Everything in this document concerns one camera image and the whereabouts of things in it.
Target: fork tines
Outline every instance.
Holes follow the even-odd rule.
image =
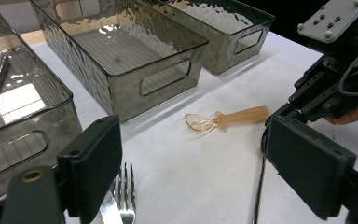
[[[130,176],[127,163],[120,168],[120,172],[114,180],[113,195],[124,224],[135,222],[135,185],[133,181],[132,164],[130,163]]]

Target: white table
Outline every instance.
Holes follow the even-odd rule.
[[[107,115],[46,43],[32,48],[74,93],[84,129]],[[121,124],[123,162],[134,167],[136,224],[251,223],[263,123],[200,135],[186,127],[184,116],[212,117],[217,110],[232,113],[257,105],[275,111],[320,56],[269,33],[261,52],[251,60],[221,76],[202,69],[197,87]],[[332,126],[318,120],[310,126],[358,154],[358,122]],[[266,171],[259,223],[324,223],[269,162]],[[342,208],[340,216],[328,223],[344,223],[346,214]],[[76,218],[69,221],[77,223]]]

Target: plastic spoon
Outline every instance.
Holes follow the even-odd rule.
[[[209,132],[215,125],[221,129],[226,129],[228,124],[239,122],[258,122],[265,120],[269,116],[269,108],[265,105],[245,109],[232,114],[222,114],[217,111],[216,118],[210,119],[201,115],[187,114],[185,120],[187,125],[198,132]]]

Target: plastic storage bin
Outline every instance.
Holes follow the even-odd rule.
[[[275,17],[234,0],[143,0],[206,37],[203,66],[221,74],[257,55]]]
[[[72,93],[0,15],[0,196],[11,178],[30,167],[53,166],[82,131]]]
[[[199,81],[208,40],[140,1],[78,2],[79,14],[65,11],[74,1],[31,3],[51,48],[121,122]]]

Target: silver fork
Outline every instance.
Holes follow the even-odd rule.
[[[132,164],[130,163],[130,181],[126,162],[124,163],[124,182],[122,173],[123,168],[120,169],[118,177],[113,182],[115,187],[112,193],[123,224],[133,224],[135,223],[135,185]]]

